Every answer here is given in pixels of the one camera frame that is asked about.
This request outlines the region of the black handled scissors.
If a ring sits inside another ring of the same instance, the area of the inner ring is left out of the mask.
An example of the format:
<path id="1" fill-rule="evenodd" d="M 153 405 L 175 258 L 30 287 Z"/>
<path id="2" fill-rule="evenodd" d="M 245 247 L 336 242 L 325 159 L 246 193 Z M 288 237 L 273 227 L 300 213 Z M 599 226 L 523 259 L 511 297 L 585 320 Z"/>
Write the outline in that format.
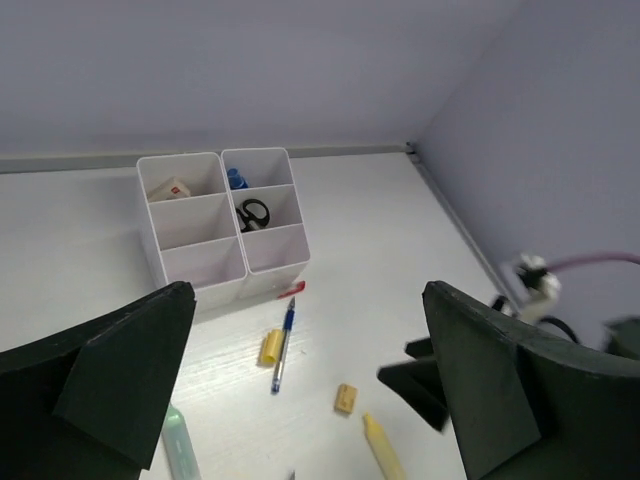
<path id="1" fill-rule="evenodd" d="M 235 208 L 235 211 L 241 233 L 265 229 L 271 221 L 269 208 L 259 199 L 246 199 Z"/>

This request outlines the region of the yellow highlighter cap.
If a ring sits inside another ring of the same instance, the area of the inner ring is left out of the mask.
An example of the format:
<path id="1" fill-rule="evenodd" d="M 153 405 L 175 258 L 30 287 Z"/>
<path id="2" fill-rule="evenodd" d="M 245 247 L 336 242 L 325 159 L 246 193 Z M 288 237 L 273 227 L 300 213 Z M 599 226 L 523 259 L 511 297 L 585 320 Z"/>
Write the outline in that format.
<path id="1" fill-rule="evenodd" d="M 258 357 L 259 366 L 273 366 L 280 359 L 283 338 L 284 332 L 281 329 L 273 329 L 266 335 Z"/>

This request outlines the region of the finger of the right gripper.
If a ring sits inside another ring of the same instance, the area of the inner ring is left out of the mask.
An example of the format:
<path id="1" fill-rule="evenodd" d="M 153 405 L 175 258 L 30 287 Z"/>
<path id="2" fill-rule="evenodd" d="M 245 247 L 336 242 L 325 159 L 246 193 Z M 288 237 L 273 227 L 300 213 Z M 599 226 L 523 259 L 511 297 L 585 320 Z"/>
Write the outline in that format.
<path id="1" fill-rule="evenodd" d="M 377 378 L 400 396 L 434 430 L 442 432 L 449 410 L 435 362 L 404 362 L 381 367 Z"/>
<path id="2" fill-rule="evenodd" d="M 408 342 L 405 345 L 404 351 L 411 358 L 426 358 L 434 354 L 430 337 Z"/>

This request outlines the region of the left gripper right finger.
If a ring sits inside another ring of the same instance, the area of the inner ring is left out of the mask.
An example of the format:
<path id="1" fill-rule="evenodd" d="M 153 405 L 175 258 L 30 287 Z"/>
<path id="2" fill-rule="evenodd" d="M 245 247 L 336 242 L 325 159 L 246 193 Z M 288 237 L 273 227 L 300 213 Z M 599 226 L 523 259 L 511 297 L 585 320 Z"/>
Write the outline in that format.
<path id="1" fill-rule="evenodd" d="M 469 479 L 636 479 L 639 363 L 577 345 L 443 281 L 426 321 Z"/>

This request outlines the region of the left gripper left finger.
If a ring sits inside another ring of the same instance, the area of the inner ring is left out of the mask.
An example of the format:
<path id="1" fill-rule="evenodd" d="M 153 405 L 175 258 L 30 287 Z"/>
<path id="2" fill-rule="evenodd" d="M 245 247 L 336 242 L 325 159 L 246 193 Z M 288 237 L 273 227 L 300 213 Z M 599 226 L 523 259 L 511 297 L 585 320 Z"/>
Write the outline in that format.
<path id="1" fill-rule="evenodd" d="M 137 479 L 150 468 L 196 309 L 178 281 L 1 354 L 4 479 Z"/>

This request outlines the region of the white pink eraser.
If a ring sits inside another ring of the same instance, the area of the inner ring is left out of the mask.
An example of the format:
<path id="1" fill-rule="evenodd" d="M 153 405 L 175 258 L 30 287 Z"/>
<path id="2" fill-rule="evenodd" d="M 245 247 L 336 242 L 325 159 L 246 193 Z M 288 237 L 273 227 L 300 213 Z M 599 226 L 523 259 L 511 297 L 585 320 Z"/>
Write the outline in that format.
<path id="1" fill-rule="evenodd" d="M 149 203 L 177 200 L 192 196 L 189 187 L 179 178 L 171 177 L 147 194 Z"/>

